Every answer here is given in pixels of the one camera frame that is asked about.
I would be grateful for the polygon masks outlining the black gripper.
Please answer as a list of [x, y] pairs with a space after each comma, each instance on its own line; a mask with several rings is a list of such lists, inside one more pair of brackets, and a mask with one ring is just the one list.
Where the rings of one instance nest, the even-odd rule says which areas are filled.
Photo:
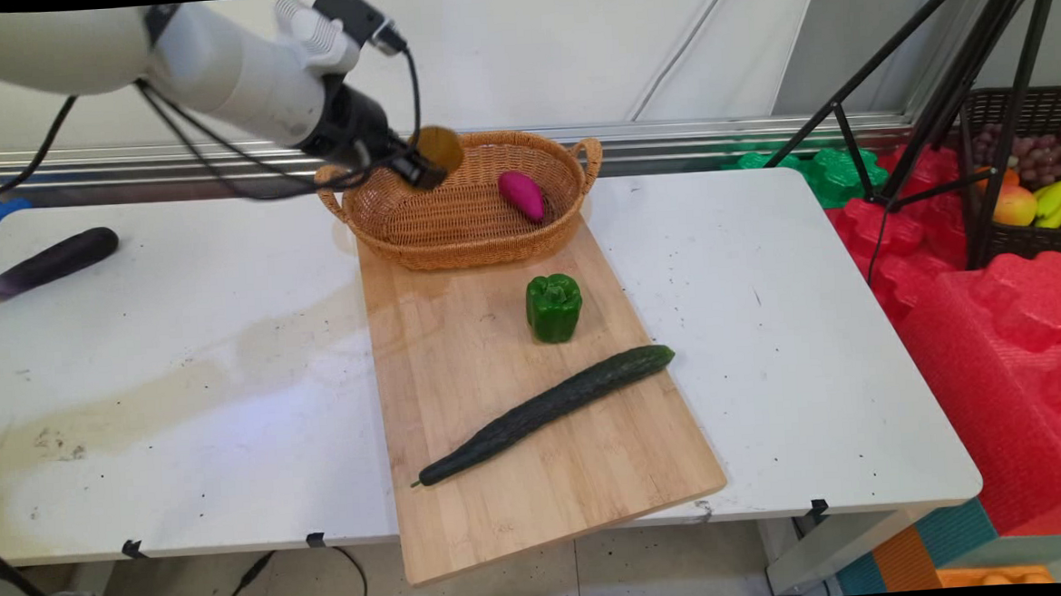
[[421, 130], [414, 130], [404, 141], [392, 130], [383, 107], [373, 99], [341, 78], [321, 84], [321, 112], [296, 150], [350, 171], [389, 161], [389, 169], [401, 181], [422, 191], [440, 187], [449, 177], [445, 166], [417, 150]]

